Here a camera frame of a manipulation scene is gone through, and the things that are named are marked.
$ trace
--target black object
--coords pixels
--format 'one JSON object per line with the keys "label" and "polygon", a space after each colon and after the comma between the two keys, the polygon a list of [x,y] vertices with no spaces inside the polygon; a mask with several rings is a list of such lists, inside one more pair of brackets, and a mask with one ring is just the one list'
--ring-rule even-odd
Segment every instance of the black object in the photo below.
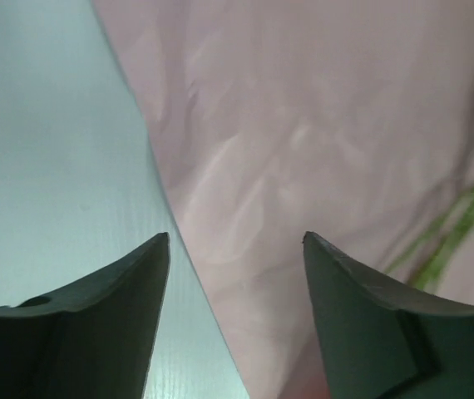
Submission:
{"label": "black object", "polygon": [[474,399],[474,307],[410,288],[304,238],[332,399]]}
{"label": "black object", "polygon": [[169,270],[167,234],[0,308],[0,399],[139,399]]}

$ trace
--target light blue surface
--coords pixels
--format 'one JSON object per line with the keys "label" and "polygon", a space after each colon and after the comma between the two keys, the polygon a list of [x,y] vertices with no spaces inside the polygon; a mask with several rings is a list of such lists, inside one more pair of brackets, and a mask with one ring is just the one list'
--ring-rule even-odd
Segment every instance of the light blue surface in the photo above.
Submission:
{"label": "light blue surface", "polygon": [[162,231],[171,267],[145,396],[248,398],[91,3],[0,0],[0,305],[70,283]]}

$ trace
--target textured plastic surface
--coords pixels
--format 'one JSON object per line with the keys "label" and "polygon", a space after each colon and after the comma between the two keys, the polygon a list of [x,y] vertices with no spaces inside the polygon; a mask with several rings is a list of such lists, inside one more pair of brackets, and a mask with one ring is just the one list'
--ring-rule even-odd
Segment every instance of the textured plastic surface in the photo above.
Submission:
{"label": "textured plastic surface", "polygon": [[146,397],[245,399],[123,77],[88,0],[0,1],[0,306],[168,232]]}

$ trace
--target green plant stem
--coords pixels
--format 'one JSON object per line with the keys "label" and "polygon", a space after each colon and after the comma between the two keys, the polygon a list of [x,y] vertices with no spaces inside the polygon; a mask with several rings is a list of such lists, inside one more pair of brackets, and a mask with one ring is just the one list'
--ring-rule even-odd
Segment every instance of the green plant stem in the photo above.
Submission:
{"label": "green plant stem", "polygon": [[390,274],[398,269],[400,266],[407,264],[407,261],[416,253],[417,249],[427,243],[429,240],[433,239],[444,227],[446,222],[450,217],[457,212],[457,209],[462,205],[466,200],[472,198],[474,193],[474,187],[469,190],[464,191],[453,204],[440,215],[438,215],[423,231],[418,237],[405,248],[384,270],[385,274]]}
{"label": "green plant stem", "polygon": [[426,289],[428,284],[438,283],[455,250],[473,230],[474,194],[472,202],[450,233],[442,240],[429,260],[411,276],[407,283],[418,289]]}

